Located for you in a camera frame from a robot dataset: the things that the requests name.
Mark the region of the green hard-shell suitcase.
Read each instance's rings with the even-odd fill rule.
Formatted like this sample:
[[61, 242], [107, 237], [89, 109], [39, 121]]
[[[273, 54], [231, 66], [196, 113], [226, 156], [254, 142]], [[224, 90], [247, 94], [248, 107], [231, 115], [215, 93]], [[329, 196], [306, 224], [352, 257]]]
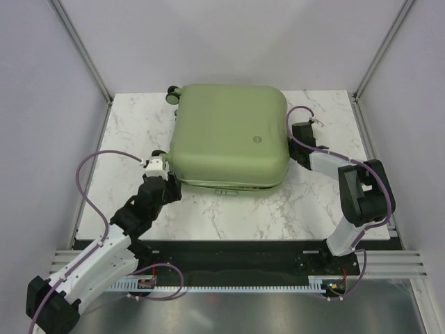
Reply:
[[260, 192], [279, 187], [289, 168], [287, 100], [270, 86], [170, 86], [176, 106], [169, 150], [161, 156], [189, 186]]

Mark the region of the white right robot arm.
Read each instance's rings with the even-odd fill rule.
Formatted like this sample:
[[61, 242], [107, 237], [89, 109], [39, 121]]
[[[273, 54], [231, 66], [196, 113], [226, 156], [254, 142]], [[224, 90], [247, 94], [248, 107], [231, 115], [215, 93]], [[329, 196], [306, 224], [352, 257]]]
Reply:
[[339, 184], [343, 216], [311, 259], [323, 272], [339, 273], [357, 259], [354, 251], [366, 232], [387, 224], [395, 211], [385, 167], [378, 159], [358, 161], [317, 146], [311, 121], [287, 125], [286, 129], [290, 157], [303, 168]]

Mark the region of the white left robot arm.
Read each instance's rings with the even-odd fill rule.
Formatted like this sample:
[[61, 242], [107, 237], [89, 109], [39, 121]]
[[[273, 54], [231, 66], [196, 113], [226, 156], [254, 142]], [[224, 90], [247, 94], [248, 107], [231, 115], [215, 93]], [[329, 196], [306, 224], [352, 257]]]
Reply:
[[128, 275], [151, 273], [149, 247], [139, 237], [148, 231], [163, 206], [181, 200], [181, 184], [173, 172], [145, 176], [136, 195], [107, 221], [104, 233], [62, 269], [27, 287], [29, 332], [69, 333], [86, 308], [112, 284]]

